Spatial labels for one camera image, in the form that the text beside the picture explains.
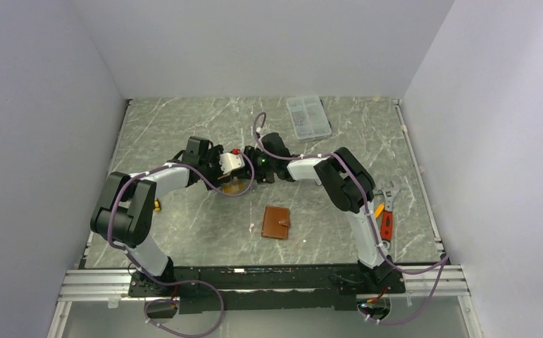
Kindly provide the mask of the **brown leather card holder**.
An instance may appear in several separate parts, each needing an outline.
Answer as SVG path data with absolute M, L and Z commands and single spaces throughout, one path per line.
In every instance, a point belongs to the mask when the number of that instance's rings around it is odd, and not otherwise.
M 290 210 L 277 206 L 266 206 L 261 236 L 270 239 L 287 239 L 291 226 Z

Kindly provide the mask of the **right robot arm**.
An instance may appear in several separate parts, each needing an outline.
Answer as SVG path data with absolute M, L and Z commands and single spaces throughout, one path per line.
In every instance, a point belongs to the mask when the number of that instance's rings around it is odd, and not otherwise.
M 373 217 L 375 181 L 370 173 L 346 147 L 317 156 L 296 156 L 276 132 L 262 137 L 255 131 L 254 139 L 256 174 L 276 176 L 286 182 L 315 181 L 333 205 L 345 213 L 356 240 L 361 284 L 369 292 L 380 291 L 393 269 Z

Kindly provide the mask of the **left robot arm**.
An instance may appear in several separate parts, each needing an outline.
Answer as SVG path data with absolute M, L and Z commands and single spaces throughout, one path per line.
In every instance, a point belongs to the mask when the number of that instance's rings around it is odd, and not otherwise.
M 156 295 L 169 294 L 175 286 L 174 265 L 150 235 L 155 202 L 198 181 L 220 186 L 222 145 L 190 137 L 185 149 L 153 170 L 137 174 L 112 172 L 96 203 L 89 226 L 115 249 L 137 263 Z

